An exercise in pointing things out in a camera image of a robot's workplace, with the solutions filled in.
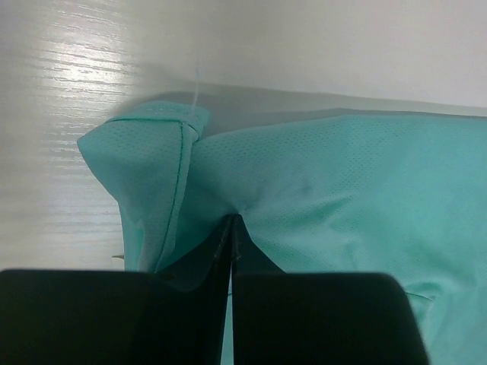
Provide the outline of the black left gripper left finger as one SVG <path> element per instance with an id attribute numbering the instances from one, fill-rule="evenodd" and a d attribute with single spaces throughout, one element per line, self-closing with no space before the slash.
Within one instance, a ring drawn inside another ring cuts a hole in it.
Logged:
<path id="1" fill-rule="evenodd" d="M 1 273 L 3 364 L 218 364 L 232 217 L 155 274 Z"/>

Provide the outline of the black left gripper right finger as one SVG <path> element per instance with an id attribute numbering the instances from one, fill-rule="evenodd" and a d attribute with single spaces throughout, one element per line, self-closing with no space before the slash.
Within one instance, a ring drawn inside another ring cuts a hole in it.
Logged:
<path id="1" fill-rule="evenodd" d="M 427 364 L 406 293 L 382 273 L 287 273 L 231 231 L 237 364 Z"/>

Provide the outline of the teal t shirt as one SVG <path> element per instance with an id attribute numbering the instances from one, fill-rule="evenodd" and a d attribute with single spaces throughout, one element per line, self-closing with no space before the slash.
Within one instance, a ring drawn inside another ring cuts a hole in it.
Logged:
<path id="1" fill-rule="evenodd" d="M 486 362 L 486 120 L 361 113 L 203 135 L 152 102 L 78 140 L 117 200 L 125 267 L 161 270 L 240 214 L 289 271 L 380 271 L 434 364 Z"/>

